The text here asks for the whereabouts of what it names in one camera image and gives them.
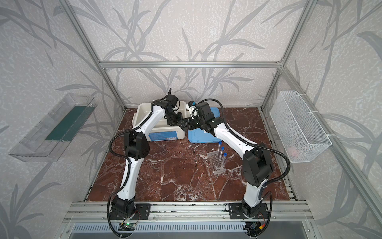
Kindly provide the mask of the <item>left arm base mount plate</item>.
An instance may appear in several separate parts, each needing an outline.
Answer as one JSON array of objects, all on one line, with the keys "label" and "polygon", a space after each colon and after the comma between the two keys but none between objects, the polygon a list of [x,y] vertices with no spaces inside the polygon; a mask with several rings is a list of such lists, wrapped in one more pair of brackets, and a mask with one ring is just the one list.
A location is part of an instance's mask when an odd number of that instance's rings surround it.
[{"label": "left arm base mount plate", "polygon": [[111,220],[148,220],[151,204],[138,203],[111,207],[109,217]]}]

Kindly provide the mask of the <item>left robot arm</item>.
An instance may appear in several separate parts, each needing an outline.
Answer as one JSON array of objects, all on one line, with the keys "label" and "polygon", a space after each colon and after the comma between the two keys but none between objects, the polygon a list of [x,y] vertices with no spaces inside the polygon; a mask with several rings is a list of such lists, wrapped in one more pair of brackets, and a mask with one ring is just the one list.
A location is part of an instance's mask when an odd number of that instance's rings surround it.
[{"label": "left robot arm", "polygon": [[178,101],[179,99],[169,90],[166,96],[151,102],[149,113],[138,125],[117,133],[109,142],[108,151],[114,156],[125,159],[121,186],[111,193],[106,206],[107,223],[119,239],[127,239],[131,234],[117,231],[111,222],[111,215],[115,213],[123,219],[131,219],[137,212],[135,188],[141,164],[150,152],[147,136],[161,119],[166,119],[167,125],[172,125],[183,118],[181,113],[174,111]]}]

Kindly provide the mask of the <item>clear acrylic test tube rack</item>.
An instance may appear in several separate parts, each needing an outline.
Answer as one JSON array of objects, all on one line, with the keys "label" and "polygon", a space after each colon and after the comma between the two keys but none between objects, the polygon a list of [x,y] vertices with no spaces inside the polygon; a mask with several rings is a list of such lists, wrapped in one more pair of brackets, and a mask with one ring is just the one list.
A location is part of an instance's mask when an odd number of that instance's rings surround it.
[{"label": "clear acrylic test tube rack", "polygon": [[221,167],[221,163],[216,159],[217,151],[213,151],[207,154],[207,163],[210,169],[212,170],[213,175],[219,175],[226,172],[226,168]]}]

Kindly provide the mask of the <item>white plastic storage bin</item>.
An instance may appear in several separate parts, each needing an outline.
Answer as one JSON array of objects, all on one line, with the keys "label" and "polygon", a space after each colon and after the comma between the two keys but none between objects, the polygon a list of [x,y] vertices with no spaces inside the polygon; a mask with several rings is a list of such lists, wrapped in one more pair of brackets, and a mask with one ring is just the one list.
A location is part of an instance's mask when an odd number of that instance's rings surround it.
[{"label": "white plastic storage bin", "polygon": [[[138,106],[137,112],[133,116],[132,125],[137,127],[150,113],[150,103],[143,103]],[[184,139],[185,132],[179,126],[167,125],[165,118],[160,119],[146,136],[148,141],[163,141]]]}]

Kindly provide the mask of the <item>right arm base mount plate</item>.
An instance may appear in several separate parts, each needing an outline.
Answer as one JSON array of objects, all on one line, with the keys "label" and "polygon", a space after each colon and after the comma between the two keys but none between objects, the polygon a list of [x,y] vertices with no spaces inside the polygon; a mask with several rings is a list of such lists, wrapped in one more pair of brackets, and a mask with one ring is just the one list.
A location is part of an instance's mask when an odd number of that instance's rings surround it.
[{"label": "right arm base mount plate", "polygon": [[228,203],[225,205],[225,210],[229,213],[232,220],[236,219],[260,219],[269,218],[269,209],[266,203],[260,202],[255,207],[250,207],[246,203]]}]

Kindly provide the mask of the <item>blue plastic bin lid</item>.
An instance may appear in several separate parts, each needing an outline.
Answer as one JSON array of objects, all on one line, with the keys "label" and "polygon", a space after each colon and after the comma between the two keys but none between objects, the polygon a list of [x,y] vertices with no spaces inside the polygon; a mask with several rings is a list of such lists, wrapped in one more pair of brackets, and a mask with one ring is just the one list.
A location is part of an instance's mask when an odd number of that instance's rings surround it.
[{"label": "blue plastic bin lid", "polygon": [[218,143],[220,140],[211,133],[191,124],[188,128],[188,139],[191,143]]}]

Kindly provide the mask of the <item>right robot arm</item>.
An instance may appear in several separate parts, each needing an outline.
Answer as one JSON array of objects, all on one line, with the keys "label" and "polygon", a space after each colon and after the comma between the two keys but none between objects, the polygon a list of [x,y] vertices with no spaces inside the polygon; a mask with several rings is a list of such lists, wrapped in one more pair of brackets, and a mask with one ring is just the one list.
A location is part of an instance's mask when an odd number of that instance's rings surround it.
[{"label": "right robot arm", "polygon": [[[248,219],[253,219],[261,215],[261,209],[266,207],[264,198],[269,197],[269,209],[265,212],[268,219],[264,224],[257,223],[255,227],[246,227],[247,236],[257,238],[269,226],[272,215],[273,196],[269,191],[264,190],[268,185],[284,179],[291,169],[289,158],[282,152],[266,147],[264,144],[257,144],[235,131],[225,120],[224,115],[215,117],[208,104],[210,100],[205,99],[196,103],[190,101],[187,110],[190,117],[178,123],[183,130],[201,128],[214,137],[225,142],[242,158],[242,172],[247,182],[246,191],[242,199],[242,213]],[[271,153],[281,156],[286,162],[284,172],[273,179],[270,178],[274,171],[274,164]]]}]

